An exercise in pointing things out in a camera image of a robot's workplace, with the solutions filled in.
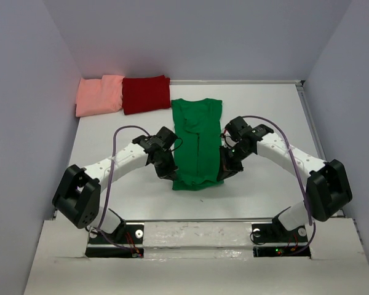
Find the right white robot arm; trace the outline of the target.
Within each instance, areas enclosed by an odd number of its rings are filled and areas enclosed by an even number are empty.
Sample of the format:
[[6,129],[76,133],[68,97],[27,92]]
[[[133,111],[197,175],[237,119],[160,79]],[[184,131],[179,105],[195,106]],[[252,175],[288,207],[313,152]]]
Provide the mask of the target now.
[[344,165],[311,156],[291,145],[283,131],[267,120],[251,127],[244,117],[231,120],[223,129],[220,167],[222,181],[243,171],[250,155],[270,160],[297,178],[303,201],[278,213],[261,232],[284,241],[309,222],[325,222],[352,201],[352,191]]

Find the green t shirt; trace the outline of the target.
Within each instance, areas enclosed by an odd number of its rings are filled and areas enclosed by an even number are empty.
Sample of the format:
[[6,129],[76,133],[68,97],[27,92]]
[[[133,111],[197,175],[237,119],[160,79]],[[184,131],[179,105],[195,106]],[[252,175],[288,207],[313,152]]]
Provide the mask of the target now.
[[172,101],[175,134],[182,139],[173,152],[178,167],[175,191],[199,191],[223,184],[220,168],[221,115],[223,102],[205,98]]

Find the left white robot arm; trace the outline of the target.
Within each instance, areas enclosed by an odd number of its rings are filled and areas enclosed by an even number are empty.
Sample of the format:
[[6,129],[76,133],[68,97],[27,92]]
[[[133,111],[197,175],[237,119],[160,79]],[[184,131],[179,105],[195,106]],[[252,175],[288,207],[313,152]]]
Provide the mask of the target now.
[[153,165],[157,177],[177,177],[172,146],[178,139],[167,127],[155,135],[145,133],[125,148],[113,148],[111,156],[86,167],[69,166],[57,187],[52,205],[78,229],[95,229],[117,246],[126,232],[123,218],[108,208],[113,182],[126,174]]

